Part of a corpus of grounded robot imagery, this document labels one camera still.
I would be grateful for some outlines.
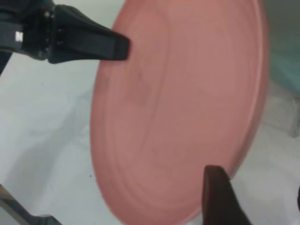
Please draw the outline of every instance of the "plate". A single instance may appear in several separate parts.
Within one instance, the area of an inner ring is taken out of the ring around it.
[[[205,166],[234,175],[258,127],[270,66],[261,1],[128,0],[114,30],[131,49],[97,74],[97,183],[124,224],[183,224],[201,212]]]

